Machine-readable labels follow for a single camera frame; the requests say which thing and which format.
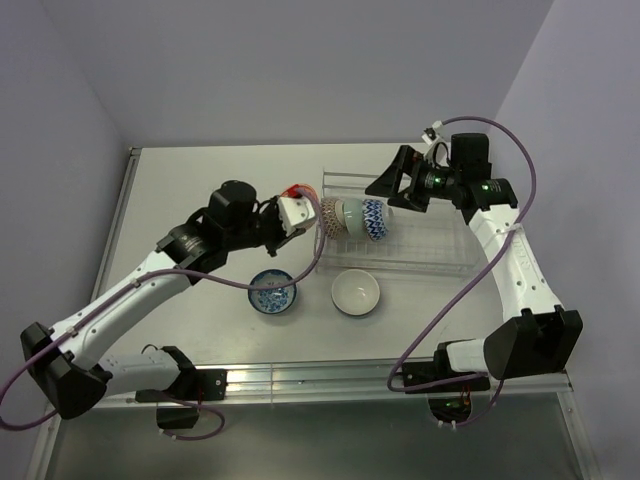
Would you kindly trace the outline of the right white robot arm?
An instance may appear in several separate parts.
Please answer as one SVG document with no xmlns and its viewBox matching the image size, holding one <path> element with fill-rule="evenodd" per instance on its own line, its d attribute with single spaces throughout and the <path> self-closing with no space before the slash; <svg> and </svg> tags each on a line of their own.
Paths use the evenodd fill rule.
<svg viewBox="0 0 640 480">
<path fill-rule="evenodd" d="M 548 285 L 510 183 L 492 175 L 488 137 L 460 133 L 445 143 L 429 128 L 423 139 L 426 152 L 400 146 L 365 192 L 416 212 L 426 211 L 431 199 L 459 210 L 488 260 L 478 276 L 492 275 L 503 322 L 485 338 L 440 344 L 426 376 L 405 374 L 401 392 L 450 391 L 481 378 L 503 381 L 563 371 L 583 321 Z"/>
</svg>

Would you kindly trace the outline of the teal dashed bowl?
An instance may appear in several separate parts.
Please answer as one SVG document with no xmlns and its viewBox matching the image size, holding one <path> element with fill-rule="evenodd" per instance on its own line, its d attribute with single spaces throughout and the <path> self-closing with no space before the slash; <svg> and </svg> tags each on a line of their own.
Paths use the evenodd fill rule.
<svg viewBox="0 0 640 480">
<path fill-rule="evenodd" d="M 364 224 L 363 202 L 358 198 L 343 198 L 339 200 L 346 232 L 351 239 L 365 240 L 367 231 Z"/>
</svg>

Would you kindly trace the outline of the blue zigzag bowl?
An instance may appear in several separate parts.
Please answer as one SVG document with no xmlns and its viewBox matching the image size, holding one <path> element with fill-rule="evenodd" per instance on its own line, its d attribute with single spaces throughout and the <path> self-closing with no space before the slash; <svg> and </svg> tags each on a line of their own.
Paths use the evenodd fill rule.
<svg viewBox="0 0 640 480">
<path fill-rule="evenodd" d="M 388 236 L 393 211 L 385 202 L 364 199 L 362 201 L 362 215 L 366 233 L 371 241 L 378 242 Z"/>
</svg>

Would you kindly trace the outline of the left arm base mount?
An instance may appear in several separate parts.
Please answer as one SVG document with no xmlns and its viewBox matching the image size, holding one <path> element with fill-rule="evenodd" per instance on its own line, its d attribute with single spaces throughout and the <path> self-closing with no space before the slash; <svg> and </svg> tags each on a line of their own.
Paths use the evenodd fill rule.
<svg viewBox="0 0 640 480">
<path fill-rule="evenodd" d="M 192 429 L 200 418 L 201 406 L 222 401 L 226 395 L 228 371 L 222 368 L 195 370 L 195 379 L 183 390 L 135 392 L 135 402 L 157 404 L 156 424 L 161 430 Z"/>
</svg>

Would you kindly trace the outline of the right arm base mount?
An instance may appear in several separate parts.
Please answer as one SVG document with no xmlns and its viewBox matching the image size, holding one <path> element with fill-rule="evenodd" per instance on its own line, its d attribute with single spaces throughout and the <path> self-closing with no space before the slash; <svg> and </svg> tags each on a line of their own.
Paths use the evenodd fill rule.
<svg viewBox="0 0 640 480">
<path fill-rule="evenodd" d="M 424 393 L 430 413 L 443 423 L 461 423 L 467 421 L 472 413 L 474 392 L 486 392 L 491 384 L 487 377 L 480 376 L 471 380 L 462 380 L 471 372 L 455 372 L 450 369 L 447 360 L 409 361 L 402 365 L 400 376 L 404 388 L 455 378 L 456 382 L 437 385 L 415 391 Z"/>
</svg>

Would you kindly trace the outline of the orange floral bowl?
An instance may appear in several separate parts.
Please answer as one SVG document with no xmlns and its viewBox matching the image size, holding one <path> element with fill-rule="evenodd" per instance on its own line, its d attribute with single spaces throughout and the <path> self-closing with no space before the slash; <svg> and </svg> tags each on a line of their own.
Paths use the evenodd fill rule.
<svg viewBox="0 0 640 480">
<path fill-rule="evenodd" d="M 280 196 L 281 197 L 287 197 L 287 198 L 300 198 L 302 197 L 302 191 L 306 192 L 307 194 L 313 196 L 315 199 L 318 199 L 317 193 L 315 191 L 315 189 L 306 183 L 296 183 L 291 185 L 290 187 L 288 187 L 287 189 L 285 189 Z"/>
</svg>

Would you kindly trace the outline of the brown patterned bowl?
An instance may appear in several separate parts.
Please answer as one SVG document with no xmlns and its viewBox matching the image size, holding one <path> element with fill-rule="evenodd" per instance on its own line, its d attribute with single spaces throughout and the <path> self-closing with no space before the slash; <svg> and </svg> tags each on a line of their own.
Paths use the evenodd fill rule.
<svg viewBox="0 0 640 480">
<path fill-rule="evenodd" d="M 331 240 L 340 239 L 346 232 L 343 201 L 336 197 L 324 197 L 321 200 L 321 213 L 326 236 Z"/>
</svg>

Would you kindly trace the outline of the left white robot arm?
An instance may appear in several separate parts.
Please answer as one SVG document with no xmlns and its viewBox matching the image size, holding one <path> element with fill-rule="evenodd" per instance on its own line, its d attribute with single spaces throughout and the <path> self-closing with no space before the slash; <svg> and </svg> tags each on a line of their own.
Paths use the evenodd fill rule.
<svg viewBox="0 0 640 480">
<path fill-rule="evenodd" d="M 231 180 L 207 206 L 174 227 L 132 273 L 93 303 L 51 327 L 34 323 L 20 336 L 26 369 L 63 419 L 73 419 L 105 397 L 156 390 L 182 400 L 198 374 L 178 348 L 109 357 L 107 351 L 139 321 L 225 265 L 230 253 L 264 247 L 270 256 L 319 217 L 314 194 L 258 202 L 255 189 Z"/>
</svg>

